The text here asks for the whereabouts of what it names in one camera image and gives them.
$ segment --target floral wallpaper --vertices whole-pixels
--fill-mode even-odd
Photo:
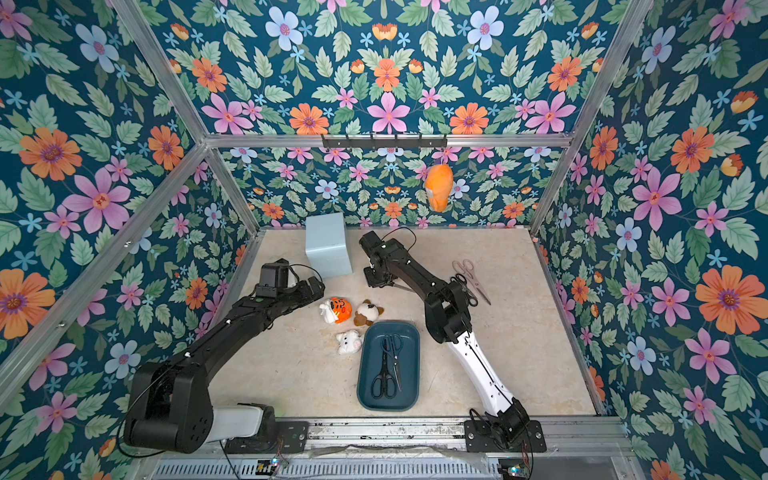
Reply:
[[[570,131],[627,0],[153,2],[210,131]],[[602,109],[614,110],[606,98]]]
[[[0,361],[190,147],[129,40],[104,0],[0,5]]]
[[[130,459],[115,436],[136,368],[212,327],[247,239],[199,169],[0,417],[0,478],[121,480]]]
[[[343,212],[353,227],[527,224],[561,154],[548,147],[222,151],[237,162],[235,178],[260,224],[275,228],[300,227],[307,216],[330,212]],[[427,169],[440,163],[451,165],[454,184],[448,208],[438,214],[423,184]]]
[[[765,479],[768,2],[656,9],[540,248],[649,478]]]

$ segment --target beige marble floor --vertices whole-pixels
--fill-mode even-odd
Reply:
[[[382,319],[413,323],[421,335],[419,401],[395,415],[467,415],[482,404],[461,365],[424,326],[422,301],[404,290],[371,289],[362,274],[368,259],[358,240],[365,233],[347,231],[354,272],[326,279],[326,296],[343,296],[356,307],[371,299],[385,309]],[[469,258],[493,302],[470,309],[483,352],[504,384],[530,415],[593,415],[594,407],[527,230],[417,230],[411,254],[443,279],[454,272],[451,261]],[[410,233],[394,233],[404,245]],[[307,263],[304,230],[266,232],[243,294],[258,281],[262,263],[284,257]],[[305,269],[297,273],[306,278]],[[215,404],[257,402],[275,407],[279,416],[388,415],[364,409],[356,397],[360,353],[339,356],[335,334],[354,328],[352,320],[325,324],[317,304],[280,317],[274,327],[252,339],[218,372],[210,384]]]

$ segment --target white plush toy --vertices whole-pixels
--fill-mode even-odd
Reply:
[[[336,339],[339,340],[339,355],[356,353],[362,347],[362,337],[357,330],[339,333]]]

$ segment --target light blue box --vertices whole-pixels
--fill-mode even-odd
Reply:
[[[345,233],[344,214],[306,218],[306,257],[323,278],[352,273]]]

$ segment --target stuffed toy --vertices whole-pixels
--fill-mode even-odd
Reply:
[[[339,355],[356,353],[362,347],[362,337],[357,330],[339,333],[336,339],[339,340]]]
[[[320,304],[320,316],[326,323],[342,323],[352,318],[352,304],[333,296]]]
[[[379,319],[379,315],[384,313],[384,309],[366,300],[355,310],[355,326],[371,326]]]

